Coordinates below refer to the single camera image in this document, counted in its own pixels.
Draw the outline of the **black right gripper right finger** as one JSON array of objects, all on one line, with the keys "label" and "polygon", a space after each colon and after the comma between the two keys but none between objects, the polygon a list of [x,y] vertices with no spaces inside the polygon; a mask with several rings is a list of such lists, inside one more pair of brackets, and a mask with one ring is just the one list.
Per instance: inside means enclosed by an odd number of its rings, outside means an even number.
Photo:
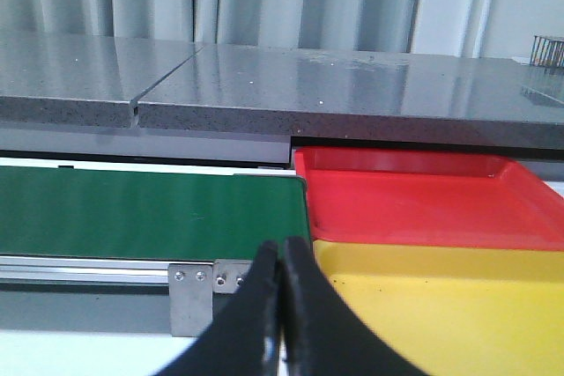
[{"label": "black right gripper right finger", "polygon": [[283,244],[283,327],[291,375],[423,375],[341,299],[300,237]]}]

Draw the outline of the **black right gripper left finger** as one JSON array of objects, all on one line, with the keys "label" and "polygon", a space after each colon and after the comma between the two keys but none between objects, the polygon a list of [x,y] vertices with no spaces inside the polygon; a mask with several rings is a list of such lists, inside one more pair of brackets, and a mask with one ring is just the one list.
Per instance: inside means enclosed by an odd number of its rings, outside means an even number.
[{"label": "black right gripper left finger", "polygon": [[211,325],[158,375],[276,375],[280,351],[278,245],[257,250],[241,287]]}]

